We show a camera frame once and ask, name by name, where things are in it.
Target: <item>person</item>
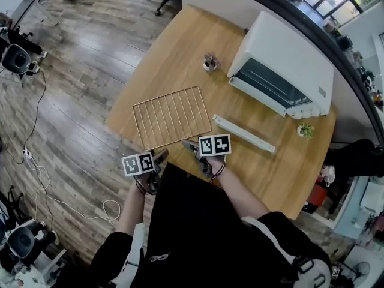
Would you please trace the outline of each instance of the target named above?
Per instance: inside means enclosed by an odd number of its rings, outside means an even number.
[[[329,257],[320,247],[282,213],[268,210],[220,160],[207,160],[213,174],[221,171],[216,178],[222,189],[167,164],[152,210],[146,254],[141,252],[130,287],[292,287],[297,267],[258,228],[245,225],[244,217],[263,223],[289,255],[324,262],[330,277]],[[135,225],[143,221],[144,201],[140,187],[131,187],[116,232],[92,260],[90,287],[114,287],[111,281],[127,265]]]
[[[18,30],[11,29],[12,19],[9,18],[6,14],[0,12],[0,27],[7,28],[7,35],[10,44],[16,44],[21,48],[34,53],[37,55],[37,58],[44,59],[47,57],[48,52],[44,51],[39,45],[27,40],[25,37],[19,34]],[[37,73],[40,69],[37,61],[32,61],[30,70],[33,73]]]

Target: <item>small vase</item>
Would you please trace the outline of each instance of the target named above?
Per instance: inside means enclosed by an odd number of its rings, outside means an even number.
[[[213,69],[213,70],[209,70],[209,66],[208,66],[207,64],[208,64],[207,62],[204,62],[204,63],[203,63],[203,67],[204,67],[204,69],[205,69],[206,71],[211,72],[211,71],[216,70],[217,65],[214,66],[214,69]]]
[[[302,126],[298,127],[298,135],[301,137],[304,137],[304,135],[301,133]]]

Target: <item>wooden table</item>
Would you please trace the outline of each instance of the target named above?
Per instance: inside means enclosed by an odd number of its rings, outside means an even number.
[[[193,7],[184,7],[152,45],[116,101],[106,124],[141,145],[132,106],[141,101],[199,86],[209,118],[218,114],[276,146],[263,151],[232,135],[227,166],[270,210],[295,219],[307,199],[324,161],[336,120],[334,106],[327,116],[310,118],[314,138],[297,135],[300,121],[283,118],[264,104],[228,84],[226,74],[244,31]],[[203,54],[214,52],[222,69],[207,73]],[[212,134],[224,133],[212,123]],[[166,146],[168,161],[204,178],[191,152],[181,142]]]

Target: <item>oven window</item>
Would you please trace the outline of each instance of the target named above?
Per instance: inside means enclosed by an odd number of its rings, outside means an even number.
[[[311,102],[287,80],[255,59],[250,58],[236,74],[236,77],[270,96],[285,108]]]

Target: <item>wire rack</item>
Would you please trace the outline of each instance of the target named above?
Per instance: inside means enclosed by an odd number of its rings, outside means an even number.
[[[135,104],[133,115],[147,150],[212,130],[198,86]]]

